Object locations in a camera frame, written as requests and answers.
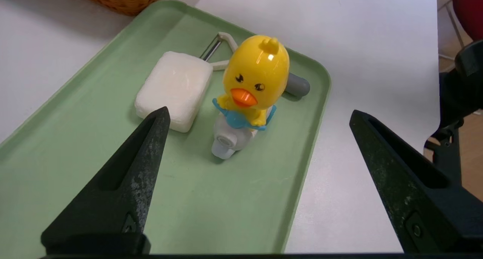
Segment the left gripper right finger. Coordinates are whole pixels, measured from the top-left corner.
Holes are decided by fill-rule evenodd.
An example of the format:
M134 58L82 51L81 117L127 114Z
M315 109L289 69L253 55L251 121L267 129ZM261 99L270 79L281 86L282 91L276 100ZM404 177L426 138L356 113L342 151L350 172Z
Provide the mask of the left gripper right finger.
M379 120L350 128L406 253L482 253L482 202Z

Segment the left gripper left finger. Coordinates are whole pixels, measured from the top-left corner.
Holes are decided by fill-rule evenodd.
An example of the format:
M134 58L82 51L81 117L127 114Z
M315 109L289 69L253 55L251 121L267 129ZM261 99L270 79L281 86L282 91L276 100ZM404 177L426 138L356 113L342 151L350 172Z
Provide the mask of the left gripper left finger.
M170 126L150 113L41 234L48 256L142 256L143 233Z

